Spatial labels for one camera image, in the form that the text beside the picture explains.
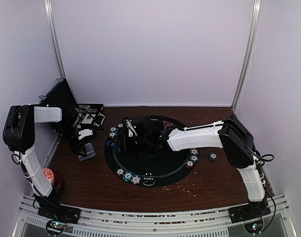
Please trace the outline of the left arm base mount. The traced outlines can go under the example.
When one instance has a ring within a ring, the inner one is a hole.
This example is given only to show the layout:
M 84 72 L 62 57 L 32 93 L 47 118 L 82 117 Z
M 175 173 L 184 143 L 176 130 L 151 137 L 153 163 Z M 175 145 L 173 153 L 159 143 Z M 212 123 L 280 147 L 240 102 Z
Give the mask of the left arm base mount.
M 54 209 L 39 208 L 38 215 L 46 217 L 49 220 L 45 224 L 45 230 L 51 236 L 62 234 L 67 224 L 77 224 L 80 218 L 81 210 L 79 208 L 62 206 L 62 211 Z

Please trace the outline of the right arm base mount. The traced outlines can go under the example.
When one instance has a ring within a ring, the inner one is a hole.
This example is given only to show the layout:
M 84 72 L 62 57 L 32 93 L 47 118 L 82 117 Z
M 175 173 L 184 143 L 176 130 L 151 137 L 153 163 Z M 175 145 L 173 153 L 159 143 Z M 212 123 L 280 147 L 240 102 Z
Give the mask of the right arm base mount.
M 233 224 L 242 222 L 247 233 L 257 235 L 265 229 L 263 217 L 269 215 L 271 210 L 266 206 L 248 204 L 232 207 L 228 212 Z

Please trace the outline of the blue small blind button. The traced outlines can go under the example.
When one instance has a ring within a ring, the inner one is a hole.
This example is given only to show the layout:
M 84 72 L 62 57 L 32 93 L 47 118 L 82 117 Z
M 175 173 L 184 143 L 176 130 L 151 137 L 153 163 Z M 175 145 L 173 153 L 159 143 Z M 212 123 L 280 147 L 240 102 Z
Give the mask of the blue small blind button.
M 109 141 L 107 142 L 107 147 L 114 147 L 114 146 L 115 146 L 115 141 L 109 140 Z

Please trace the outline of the green fifty chip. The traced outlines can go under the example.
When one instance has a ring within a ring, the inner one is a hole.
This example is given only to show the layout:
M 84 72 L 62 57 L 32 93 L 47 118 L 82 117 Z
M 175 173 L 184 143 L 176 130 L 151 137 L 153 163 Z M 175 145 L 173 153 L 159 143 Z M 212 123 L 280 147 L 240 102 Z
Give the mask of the green fifty chip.
M 110 132 L 117 133 L 118 132 L 118 128 L 117 127 L 111 127 L 110 128 Z

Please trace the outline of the red triangle marker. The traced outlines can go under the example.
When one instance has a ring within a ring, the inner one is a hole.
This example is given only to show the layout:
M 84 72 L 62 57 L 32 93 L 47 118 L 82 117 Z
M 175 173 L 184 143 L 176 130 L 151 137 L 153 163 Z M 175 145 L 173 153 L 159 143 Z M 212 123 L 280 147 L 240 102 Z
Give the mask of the red triangle marker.
M 164 126 L 164 129 L 167 129 L 169 127 L 172 127 L 174 124 L 172 122 L 169 122 L 169 121 L 163 121 L 163 126 Z

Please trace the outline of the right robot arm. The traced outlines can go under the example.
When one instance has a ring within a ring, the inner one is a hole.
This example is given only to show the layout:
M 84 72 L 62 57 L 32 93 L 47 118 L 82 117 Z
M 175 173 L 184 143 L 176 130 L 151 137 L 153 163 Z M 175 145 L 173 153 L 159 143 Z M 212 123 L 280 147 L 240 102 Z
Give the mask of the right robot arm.
M 228 163 L 238 170 L 247 190 L 250 204 L 246 206 L 246 214 L 256 218 L 264 211 L 265 181 L 262 166 L 273 161 L 275 156 L 261 155 L 257 151 L 253 135 L 235 115 L 193 127 L 165 120 L 160 129 L 156 122 L 158 119 L 151 116 L 124 118 L 122 123 L 111 127 L 109 131 L 115 150 L 137 150 L 160 155 L 166 149 L 173 152 L 199 148 L 223 149 Z

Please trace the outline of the grey card deck box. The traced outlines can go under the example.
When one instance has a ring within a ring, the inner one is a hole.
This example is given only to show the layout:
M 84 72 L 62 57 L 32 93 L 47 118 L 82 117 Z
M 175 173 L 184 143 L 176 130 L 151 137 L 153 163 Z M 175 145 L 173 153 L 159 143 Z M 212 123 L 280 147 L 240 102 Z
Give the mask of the grey card deck box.
M 91 143 L 87 143 L 84 145 L 84 156 L 88 156 L 94 153 L 94 148 Z

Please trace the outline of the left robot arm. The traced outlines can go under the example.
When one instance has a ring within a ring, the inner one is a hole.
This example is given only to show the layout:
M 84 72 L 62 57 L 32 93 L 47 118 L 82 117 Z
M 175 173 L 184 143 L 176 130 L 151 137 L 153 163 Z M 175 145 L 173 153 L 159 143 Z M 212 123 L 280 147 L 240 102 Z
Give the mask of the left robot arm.
M 21 166 L 39 203 L 52 219 L 64 214 L 57 191 L 46 178 L 35 148 L 35 125 L 52 123 L 54 130 L 68 140 L 72 153 L 80 161 L 91 158 L 95 151 L 88 139 L 96 136 L 99 111 L 86 106 L 23 105 L 11 106 L 3 129 L 3 141 L 12 152 L 13 161 Z

